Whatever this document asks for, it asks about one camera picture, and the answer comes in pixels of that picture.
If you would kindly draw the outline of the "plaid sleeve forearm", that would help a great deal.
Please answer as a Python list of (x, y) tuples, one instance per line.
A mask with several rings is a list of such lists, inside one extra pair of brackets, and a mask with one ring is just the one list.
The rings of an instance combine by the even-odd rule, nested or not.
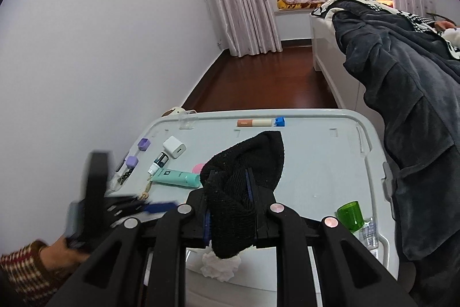
[(44, 306), (50, 291), (53, 291), (49, 274), (40, 258), (40, 250), (47, 245), (33, 241), (10, 254), (1, 255), (1, 272), (15, 296), (26, 306)]

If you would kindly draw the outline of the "person left hand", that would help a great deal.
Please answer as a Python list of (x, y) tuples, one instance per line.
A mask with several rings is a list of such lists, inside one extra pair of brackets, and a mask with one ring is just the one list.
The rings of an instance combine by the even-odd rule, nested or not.
[(52, 245), (42, 247), (39, 258), (48, 272), (69, 270), (85, 262), (90, 255), (67, 246), (66, 237), (62, 235)]

